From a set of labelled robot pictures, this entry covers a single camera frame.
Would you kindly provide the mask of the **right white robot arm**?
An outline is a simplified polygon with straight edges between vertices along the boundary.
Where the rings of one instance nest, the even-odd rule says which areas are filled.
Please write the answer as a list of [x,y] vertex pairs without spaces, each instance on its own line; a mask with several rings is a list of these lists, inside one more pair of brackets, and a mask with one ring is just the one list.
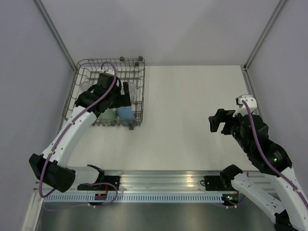
[[233,115],[233,110],[218,109],[208,118],[210,131],[231,135],[248,160],[271,183],[278,198],[274,198],[253,183],[236,165],[220,172],[220,185],[225,190],[237,190],[261,209],[277,231],[308,229],[308,200],[296,185],[297,179],[287,152],[269,139],[268,125],[259,115]]

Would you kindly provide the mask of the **green plastic cup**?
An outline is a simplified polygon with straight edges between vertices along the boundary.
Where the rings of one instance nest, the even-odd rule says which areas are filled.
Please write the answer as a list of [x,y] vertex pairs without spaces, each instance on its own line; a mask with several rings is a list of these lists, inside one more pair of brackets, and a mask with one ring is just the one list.
[[107,109],[100,115],[101,121],[109,121],[115,119],[116,119],[116,113],[113,109]]

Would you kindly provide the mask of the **blue plastic cup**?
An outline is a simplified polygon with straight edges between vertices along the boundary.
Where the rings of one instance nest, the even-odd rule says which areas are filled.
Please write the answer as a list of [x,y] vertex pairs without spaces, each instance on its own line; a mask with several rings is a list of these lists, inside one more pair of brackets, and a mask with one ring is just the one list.
[[118,116],[121,120],[134,120],[136,118],[130,106],[118,108]]

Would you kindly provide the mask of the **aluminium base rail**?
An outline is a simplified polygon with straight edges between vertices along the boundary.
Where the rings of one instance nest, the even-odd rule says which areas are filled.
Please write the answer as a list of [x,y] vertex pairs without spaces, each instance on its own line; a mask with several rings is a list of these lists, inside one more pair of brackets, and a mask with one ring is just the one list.
[[[93,167],[76,167],[75,181],[65,192],[77,192],[78,185],[82,183],[94,183],[102,170],[96,170]],[[204,176],[219,175],[219,171],[105,171],[105,176],[119,176],[120,193],[183,193],[183,192],[201,192],[206,191],[205,186],[200,184]],[[244,172],[255,184],[263,190],[273,193],[273,186],[262,173],[257,171]]]

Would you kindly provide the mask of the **clear glass cup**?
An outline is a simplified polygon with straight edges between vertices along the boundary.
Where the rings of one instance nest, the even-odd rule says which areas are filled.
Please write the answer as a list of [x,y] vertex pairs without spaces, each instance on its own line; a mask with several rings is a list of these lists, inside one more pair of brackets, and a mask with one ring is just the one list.
[[129,89],[130,100],[132,102],[137,101],[140,96],[140,91],[138,87],[133,82],[128,82],[128,89]]
[[90,87],[92,87],[92,84],[89,81],[81,82],[79,86],[82,92],[87,91]]

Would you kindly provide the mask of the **left aluminium frame post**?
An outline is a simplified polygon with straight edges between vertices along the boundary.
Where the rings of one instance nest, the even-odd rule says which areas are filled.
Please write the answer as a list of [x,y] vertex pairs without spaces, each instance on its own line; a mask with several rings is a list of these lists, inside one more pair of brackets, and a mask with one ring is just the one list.
[[72,56],[70,55],[66,45],[64,44],[56,26],[54,25],[52,18],[50,17],[43,1],[41,0],[33,0],[33,3],[35,4],[39,14],[41,15],[41,17],[43,18],[44,22],[46,23],[49,31],[51,32],[53,38],[55,39],[57,45],[59,46],[62,54],[64,55],[64,57],[66,58],[66,60],[68,61],[70,67],[72,68],[72,70],[76,69],[76,64],[72,58]]

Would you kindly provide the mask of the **aluminium frame post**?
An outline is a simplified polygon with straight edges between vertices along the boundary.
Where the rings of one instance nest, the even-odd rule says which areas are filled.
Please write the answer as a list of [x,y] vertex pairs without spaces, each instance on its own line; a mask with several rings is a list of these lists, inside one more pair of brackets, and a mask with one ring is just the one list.
[[64,55],[64,57],[66,58],[66,60],[68,61],[70,67],[72,68],[72,70],[76,69],[76,64],[72,58],[72,56],[70,55],[66,45],[64,44],[56,26],[54,25],[52,18],[50,17],[43,1],[41,0],[33,0],[33,3],[35,4],[39,14],[41,15],[41,17],[43,18],[44,22],[46,23],[49,31],[51,32],[53,38],[55,39],[57,45],[59,46],[62,54]]
[[264,29],[262,30],[256,44],[254,45],[250,55],[248,56],[247,61],[243,65],[243,69],[245,71],[248,70],[250,65],[252,64],[253,60],[255,59],[255,56],[257,55],[258,51],[260,50],[262,44],[266,40],[267,36],[269,35],[271,29],[273,28],[274,24],[278,20],[279,15],[283,11],[284,7],[286,6],[288,0],[279,0],[276,7],[274,8],[272,14],[269,17],[269,20],[267,21]]

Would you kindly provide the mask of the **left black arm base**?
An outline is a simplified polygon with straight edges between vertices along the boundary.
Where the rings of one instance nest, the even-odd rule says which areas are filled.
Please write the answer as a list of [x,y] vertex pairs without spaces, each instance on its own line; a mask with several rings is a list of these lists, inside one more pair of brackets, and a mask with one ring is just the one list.
[[[119,189],[120,177],[119,176],[100,176],[95,183],[109,183]],[[115,191],[111,185],[93,185],[92,184],[80,184],[77,187],[78,191]]]

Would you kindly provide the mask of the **right aluminium frame post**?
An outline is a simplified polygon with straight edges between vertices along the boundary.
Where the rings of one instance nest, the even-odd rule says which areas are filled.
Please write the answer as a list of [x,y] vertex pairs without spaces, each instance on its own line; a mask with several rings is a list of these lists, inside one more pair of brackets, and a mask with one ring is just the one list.
[[250,65],[252,64],[253,60],[255,59],[255,56],[257,55],[258,51],[260,50],[262,44],[266,40],[267,36],[269,35],[271,29],[273,28],[274,24],[278,20],[279,15],[283,11],[284,7],[286,6],[288,0],[279,0],[276,7],[274,8],[272,14],[269,17],[269,20],[267,21],[264,29],[262,30],[256,44],[254,45],[250,55],[248,56],[247,61],[243,65],[243,69],[245,71],[248,70]]

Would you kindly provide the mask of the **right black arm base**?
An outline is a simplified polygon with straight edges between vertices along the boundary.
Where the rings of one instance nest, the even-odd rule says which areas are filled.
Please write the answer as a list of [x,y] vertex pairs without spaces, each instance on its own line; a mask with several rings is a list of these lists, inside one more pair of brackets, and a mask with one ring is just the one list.
[[228,189],[219,175],[204,176],[204,185],[207,191],[226,191]]

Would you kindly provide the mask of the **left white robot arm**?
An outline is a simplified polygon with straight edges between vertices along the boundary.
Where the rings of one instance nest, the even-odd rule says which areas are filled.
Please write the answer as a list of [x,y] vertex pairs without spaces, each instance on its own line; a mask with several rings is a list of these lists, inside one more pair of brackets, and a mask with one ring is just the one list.
[[73,185],[80,190],[101,190],[105,185],[104,170],[91,164],[69,167],[69,159],[102,113],[130,105],[128,83],[121,82],[116,75],[101,73],[97,83],[78,96],[70,118],[51,144],[41,154],[31,155],[29,163],[39,180],[39,191],[42,192],[43,184],[62,193]]

